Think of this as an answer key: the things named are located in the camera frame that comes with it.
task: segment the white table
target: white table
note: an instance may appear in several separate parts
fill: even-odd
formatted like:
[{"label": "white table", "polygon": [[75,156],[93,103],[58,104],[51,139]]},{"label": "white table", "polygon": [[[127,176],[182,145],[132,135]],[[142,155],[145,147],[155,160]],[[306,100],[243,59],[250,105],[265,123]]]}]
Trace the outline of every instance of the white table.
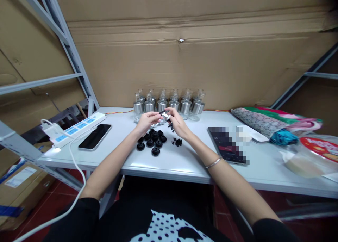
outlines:
[{"label": "white table", "polygon": [[[129,111],[131,108],[101,107],[98,112]],[[99,163],[135,128],[134,113],[109,114],[102,122],[113,127],[95,151],[79,151],[78,145],[82,140],[72,145],[75,160],[83,170],[94,170]],[[189,128],[212,150],[214,144],[207,132],[208,127],[228,127],[230,129],[243,123],[227,112],[204,111],[201,120],[194,122],[186,120]],[[155,130],[162,130],[167,137],[159,156],[151,154],[151,148],[143,151],[132,150],[126,159],[121,174],[212,184],[212,180],[204,165],[199,161],[194,150],[183,140],[180,147],[172,145],[176,133],[172,133],[168,124],[161,125]],[[232,165],[255,189],[286,193],[297,193],[311,196],[338,198],[338,184],[327,178],[302,178],[284,166],[279,147],[270,143],[255,144],[250,142],[246,149],[248,166]],[[57,152],[54,149],[46,152],[40,159],[42,164],[72,168],[68,145]]]}]

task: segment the person's left hand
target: person's left hand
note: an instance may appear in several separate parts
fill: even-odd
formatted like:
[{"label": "person's left hand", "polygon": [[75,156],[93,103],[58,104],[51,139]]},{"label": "person's left hand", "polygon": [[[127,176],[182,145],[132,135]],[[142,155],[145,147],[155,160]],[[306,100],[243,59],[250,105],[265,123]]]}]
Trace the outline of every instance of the person's left hand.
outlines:
[{"label": "person's left hand", "polygon": [[142,137],[150,129],[150,126],[159,123],[160,119],[163,119],[163,117],[158,112],[144,113],[142,114],[134,131],[139,135],[139,137]]}]

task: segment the pixelated area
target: pixelated area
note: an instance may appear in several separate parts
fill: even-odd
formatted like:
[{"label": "pixelated area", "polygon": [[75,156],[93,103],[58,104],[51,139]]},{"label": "pixelated area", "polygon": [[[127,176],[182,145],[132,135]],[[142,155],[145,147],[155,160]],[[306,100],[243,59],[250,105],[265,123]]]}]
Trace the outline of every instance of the pixelated area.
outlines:
[{"label": "pixelated area", "polygon": [[227,162],[249,165],[245,148],[249,146],[250,136],[242,128],[208,128],[218,154]]}]

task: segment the metal shelf frame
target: metal shelf frame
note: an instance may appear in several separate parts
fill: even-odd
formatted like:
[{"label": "metal shelf frame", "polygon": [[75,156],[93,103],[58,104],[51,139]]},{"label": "metal shelf frame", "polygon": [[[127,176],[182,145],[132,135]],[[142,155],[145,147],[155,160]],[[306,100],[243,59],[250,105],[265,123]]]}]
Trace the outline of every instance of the metal shelf frame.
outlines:
[{"label": "metal shelf frame", "polygon": [[293,85],[290,86],[273,104],[271,109],[279,109],[286,101],[291,98],[300,87],[310,79],[310,77],[319,77],[338,80],[338,72],[336,74],[320,73],[318,70],[338,51],[338,43],[335,44],[326,54],[324,54],[310,69],[305,72]]},{"label": "metal shelf frame", "polygon": [[[16,91],[20,91],[24,89],[29,89],[29,88],[37,87],[41,85],[46,85],[49,83],[64,81],[64,80],[76,77],[79,80],[80,85],[88,99],[88,102],[89,102],[88,113],[89,115],[91,115],[94,112],[94,110],[99,109],[100,106],[94,94],[89,78],[82,64],[79,53],[71,37],[66,20],[64,19],[64,16],[62,14],[62,11],[60,9],[60,6],[57,0],[41,0],[44,7],[41,6],[38,0],[26,0],[26,1],[37,12],[37,14],[41,17],[41,19],[45,21],[47,25],[58,36],[64,48],[64,51],[68,57],[68,60],[73,68],[74,74],[58,76],[58,77],[53,77],[53,78],[48,78],[48,79],[42,79],[42,80],[37,80],[37,81],[32,81],[32,82],[26,82],[26,83],[21,83],[17,85],[0,87],[0,95],[11,93],[11,92],[16,92]],[[276,100],[276,102],[271,106],[271,108],[274,108],[274,109],[280,108],[310,77],[323,77],[323,78],[337,80],[338,74],[327,74],[327,73],[317,72],[322,67],[322,65],[329,58],[331,58],[334,53],[337,52],[337,50],[338,50],[338,44],[336,44],[329,52],[327,52],[309,70],[309,72],[306,72],[281,97],[279,97]],[[61,180],[68,186],[74,188],[75,190],[79,191],[81,189],[82,183],[79,182],[74,177],[72,177],[71,175],[69,175],[63,169],[40,165],[38,163],[38,159],[42,155],[42,153],[1,121],[0,121],[0,144],[6,147],[7,149],[11,150],[12,152],[29,160],[34,165],[40,167],[47,173]]]}]

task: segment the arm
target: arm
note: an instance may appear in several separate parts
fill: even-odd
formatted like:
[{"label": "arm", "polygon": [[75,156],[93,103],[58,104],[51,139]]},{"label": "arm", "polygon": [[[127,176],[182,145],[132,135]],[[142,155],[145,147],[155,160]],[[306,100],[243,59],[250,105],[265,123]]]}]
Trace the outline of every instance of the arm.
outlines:
[{"label": "arm", "polygon": [[[175,132],[193,147],[205,166],[219,159],[219,155],[190,131],[175,109],[167,108],[166,110],[171,112],[170,120],[174,125]],[[264,218],[280,221],[256,190],[225,160],[221,159],[208,170],[216,184],[238,207],[251,226]]]},{"label": "arm", "polygon": [[137,141],[147,133],[152,124],[158,123],[160,118],[162,117],[158,112],[144,113],[136,128],[94,170],[80,198],[90,197],[99,200],[119,174],[124,161]]}]

